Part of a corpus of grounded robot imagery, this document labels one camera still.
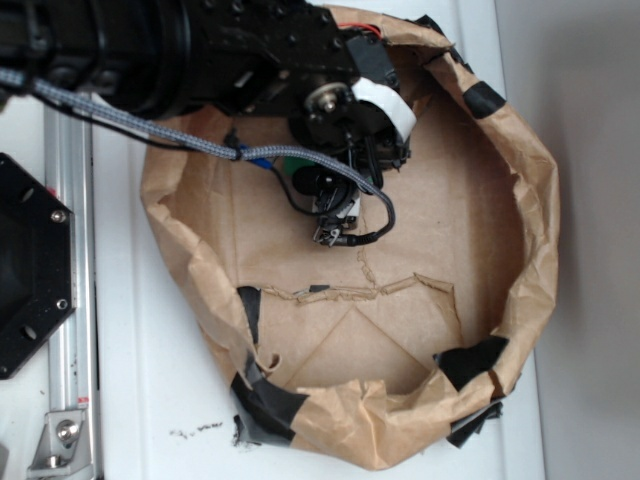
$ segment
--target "red wire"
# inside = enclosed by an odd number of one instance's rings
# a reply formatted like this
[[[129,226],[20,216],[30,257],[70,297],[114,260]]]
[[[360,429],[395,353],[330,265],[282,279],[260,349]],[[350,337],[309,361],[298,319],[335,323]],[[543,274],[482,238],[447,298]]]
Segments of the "red wire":
[[[380,29],[374,25],[369,25],[368,23],[360,23],[360,22],[339,23],[338,27],[340,28],[359,27],[364,30],[369,30],[370,32],[373,32],[376,35],[376,37],[378,37],[379,40],[382,40],[382,32],[380,31]]]

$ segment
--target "black tape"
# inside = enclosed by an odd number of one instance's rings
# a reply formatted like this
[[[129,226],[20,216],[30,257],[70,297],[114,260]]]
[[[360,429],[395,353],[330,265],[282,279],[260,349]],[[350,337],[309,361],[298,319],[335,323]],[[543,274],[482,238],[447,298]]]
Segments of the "black tape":
[[[473,117],[478,120],[493,115],[507,103],[498,92],[485,82],[476,83],[464,92],[462,98],[469,110],[471,110]]]
[[[233,441],[231,442],[234,447],[239,447],[241,445],[262,445],[262,443],[255,442],[251,439],[240,415],[233,417],[233,423],[236,426],[236,433],[233,435]]]
[[[247,312],[247,320],[249,321],[253,343],[258,343],[260,338],[258,323],[260,323],[262,291],[254,287],[240,287],[238,288],[238,295],[240,295],[244,309]]]
[[[452,433],[447,437],[447,441],[457,448],[462,448],[467,440],[471,438],[471,435],[482,431],[484,422],[493,418],[500,418],[501,416],[502,402],[496,401],[475,414],[458,420],[451,425]]]
[[[246,376],[251,389],[240,375],[231,384],[244,426],[243,441],[289,446],[295,437],[291,423],[308,396],[273,385],[264,378],[253,358],[247,361]]]
[[[490,336],[471,348],[456,348],[434,355],[433,358],[456,390],[481,373],[488,372],[500,358],[509,340]]]
[[[309,293],[320,293],[320,292],[324,292],[325,290],[329,290],[331,288],[331,285],[311,285],[309,287]]]
[[[415,23],[416,25],[420,25],[421,27],[430,28],[431,30],[438,32],[443,37],[446,37],[442,29],[440,28],[440,25],[438,25],[436,21],[429,15],[423,15],[418,20],[414,20],[413,23]],[[470,73],[473,73],[471,66],[464,61],[462,55],[460,55],[460,52],[458,52],[455,47],[452,47],[451,50],[449,50],[449,53],[451,53],[451,56],[456,62],[466,68]]]

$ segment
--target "green component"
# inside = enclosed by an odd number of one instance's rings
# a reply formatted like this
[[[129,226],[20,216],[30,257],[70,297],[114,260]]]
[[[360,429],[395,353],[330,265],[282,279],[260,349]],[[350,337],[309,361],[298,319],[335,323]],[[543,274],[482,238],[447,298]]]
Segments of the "green component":
[[[296,171],[302,167],[312,167],[315,163],[311,160],[305,160],[298,157],[285,157],[284,158],[284,173],[289,177],[293,176]]]

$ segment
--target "gray braided cable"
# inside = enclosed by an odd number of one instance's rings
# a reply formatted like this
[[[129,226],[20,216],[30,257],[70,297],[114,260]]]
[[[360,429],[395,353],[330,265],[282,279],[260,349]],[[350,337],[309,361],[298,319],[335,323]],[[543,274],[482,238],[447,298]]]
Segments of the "gray braided cable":
[[[0,67],[0,84],[14,89],[22,89],[27,81],[27,77],[24,73]],[[42,96],[54,102],[67,105],[75,110],[84,112],[88,115],[102,118],[109,122],[124,127],[137,130],[142,133],[146,133],[153,137],[162,138],[171,142],[183,145],[185,147],[192,148],[194,150],[214,155],[220,158],[226,158],[230,160],[236,160],[238,152],[229,147],[217,145],[213,142],[209,142],[202,138],[189,135],[178,130],[163,127],[152,121],[138,118],[130,113],[118,110],[108,105],[101,105],[89,98],[83,97],[76,93],[64,90],[49,82],[41,79],[34,79],[31,86],[31,92],[36,96]],[[338,160],[324,155],[320,152],[315,152],[303,147],[297,147],[293,145],[270,145],[264,147],[253,147],[246,150],[242,150],[242,156],[240,160],[255,160],[258,158],[273,158],[273,157],[298,157],[305,160],[310,160],[317,163],[349,180],[354,182],[358,187],[366,193],[375,195],[380,198],[387,207],[389,215],[389,223],[383,227],[379,233],[379,236],[384,235],[391,230],[395,224],[395,211],[391,199],[383,193],[375,185],[369,183],[362,175],[360,175],[354,169],[347,165],[340,163]]]

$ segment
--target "metal bracket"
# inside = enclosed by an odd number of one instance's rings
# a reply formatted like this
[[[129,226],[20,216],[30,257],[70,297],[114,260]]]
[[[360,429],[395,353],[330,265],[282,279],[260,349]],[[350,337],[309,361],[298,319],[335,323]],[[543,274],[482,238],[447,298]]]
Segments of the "metal bracket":
[[[50,412],[27,478],[69,477],[92,469],[85,411]]]

